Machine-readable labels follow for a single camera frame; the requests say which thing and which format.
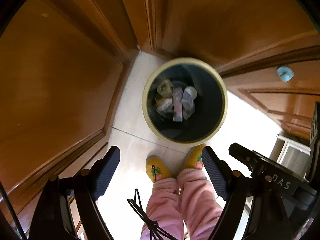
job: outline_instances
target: floor tile grout line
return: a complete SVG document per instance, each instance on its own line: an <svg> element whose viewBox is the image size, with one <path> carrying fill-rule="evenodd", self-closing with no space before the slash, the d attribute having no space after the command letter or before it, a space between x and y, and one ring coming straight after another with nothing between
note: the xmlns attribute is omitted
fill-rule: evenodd
<svg viewBox="0 0 320 240"><path fill-rule="evenodd" d="M164 145L161 145L161 144L158 144L158 143L155 143L155 142L152 142L152 141L149 141L149 140L143 139L143 138L141 138L141 137L139 137L139 136L136 136L136 135L134 135L134 134L131 134L131 133L128 133L128 132L122 131L122 130L120 130L120 129L118 129L118 128L115 128L115 127L113 127L113 126L112 126L112 128L113 128L113 129L116 129L116 130L118 130L118 131L120 131L120 132L124 132L124 133L126 133L126 134L132 135L132 136L134 136L134 137L136 137L136 138L138 138L138 139L141 139L141 140L147 141L147 142L149 142L149 143L153 143L153 144L156 144L156 145L158 145L158 146L168 148L167 146L164 146Z"/></svg>
<svg viewBox="0 0 320 240"><path fill-rule="evenodd" d="M163 159L164 159L164 157L165 157L165 154L167 153L167 150L168 150L168 147L165 149L165 152L164 152L164 154L163 154Z"/></svg>
<svg viewBox="0 0 320 240"><path fill-rule="evenodd" d="M169 146L163 146L163 145L161 145L161 144L158 144L158 143L155 143L155 142L146 140L146 139L141 138L141 137L139 137L139 136L136 136L136 135L134 135L134 134L132 134L132 133L128 133L128 132L126 132L126 131L120 130L120 129L116 128L116 127L113 127L113 126L111 126L111 127L112 127L113 129L116 129L116 130L120 131L120 132L124 132L124 133L126 133L126 134L132 135L132 136L134 136L134 137L136 137L136 138L138 138L138 139L147 141L147 142L149 142L149 143L153 143L153 144L158 145L158 146L161 146L161 147L167 147L167 148L166 148L166 151L167 151L167 149L170 149L170 150L174 150L174 151L176 151L176 152L188 154L188 153L185 153L185 152L181 152L181 151L177 151L177 150L175 150L175 149L169 148Z"/></svg>

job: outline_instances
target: pink pants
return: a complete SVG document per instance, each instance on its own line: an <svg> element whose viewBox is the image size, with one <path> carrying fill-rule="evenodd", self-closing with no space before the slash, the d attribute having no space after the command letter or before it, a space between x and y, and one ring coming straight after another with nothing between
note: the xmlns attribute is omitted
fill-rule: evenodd
<svg viewBox="0 0 320 240"><path fill-rule="evenodd" d="M183 220L191 240L207 240L221 212L212 185L204 172L197 169L184 169L177 179L162 179L154 183L146 210L151 220L157 221L177 240L184 238ZM150 240L146 225L142 228L140 240Z"/></svg>

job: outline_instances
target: wooden baseboard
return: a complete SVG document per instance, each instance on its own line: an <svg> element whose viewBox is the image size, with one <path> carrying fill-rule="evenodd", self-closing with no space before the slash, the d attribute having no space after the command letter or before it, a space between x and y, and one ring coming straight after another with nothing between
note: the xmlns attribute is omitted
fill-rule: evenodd
<svg viewBox="0 0 320 240"><path fill-rule="evenodd" d="M87 137L68 151L51 160L38 171L34 172L8 194L11 204L25 231L27 231L30 226L32 218L32 215L30 214L33 214L41 191L49 177L52 174L60 174L84 152L101 140L101 138L105 137L105 135L103 130L99 130ZM12 223L12 217L4 201L0 202L0 209L9 223Z"/></svg>
<svg viewBox="0 0 320 240"><path fill-rule="evenodd" d="M113 123L113 120L116 115L116 111L120 102L120 98L124 89L124 86L127 82L127 79L129 77L130 71L132 69L132 66L134 64L134 61L139 53L139 50L136 50L135 56L126 64L124 64L122 72L120 74L120 78L118 81L118 84L116 86L115 92L113 93L113 97L111 99L111 103L108 109L108 114L106 117L105 125L104 125L104 131L107 136L110 135L111 132L111 125Z"/></svg>

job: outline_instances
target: foot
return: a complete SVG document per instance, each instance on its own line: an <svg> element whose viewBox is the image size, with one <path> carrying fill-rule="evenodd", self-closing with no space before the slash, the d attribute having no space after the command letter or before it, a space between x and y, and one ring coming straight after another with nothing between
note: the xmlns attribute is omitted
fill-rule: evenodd
<svg viewBox="0 0 320 240"><path fill-rule="evenodd" d="M198 145L192 150L191 153L189 153L189 156L183 165L183 169L202 169L202 150L204 147L205 144Z"/></svg>
<svg viewBox="0 0 320 240"><path fill-rule="evenodd" d="M156 156L151 156L146 160L146 173L153 183L172 178L172 174L165 164Z"/></svg>

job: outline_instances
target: wooden wall panel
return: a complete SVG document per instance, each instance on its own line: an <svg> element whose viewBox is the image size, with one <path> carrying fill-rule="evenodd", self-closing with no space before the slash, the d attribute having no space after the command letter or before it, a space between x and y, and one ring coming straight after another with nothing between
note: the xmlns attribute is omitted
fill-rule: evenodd
<svg viewBox="0 0 320 240"><path fill-rule="evenodd" d="M103 128L122 66L43 0L24 4L0 51L0 177L10 191Z"/></svg>
<svg viewBox="0 0 320 240"><path fill-rule="evenodd" d="M107 139L137 52L121 0L27 0L7 26L0 180L24 225L48 177Z"/></svg>
<svg viewBox="0 0 320 240"><path fill-rule="evenodd" d="M143 50L196 57L219 73L320 45L320 35L295 0L144 0L144 6L142 0L123 1ZM139 29L141 23L148 31ZM149 48L141 43L145 40Z"/></svg>
<svg viewBox="0 0 320 240"><path fill-rule="evenodd" d="M315 102L320 102L320 61L287 64L294 72L280 80L278 66L225 78L227 88L267 114L287 132L310 139Z"/></svg>

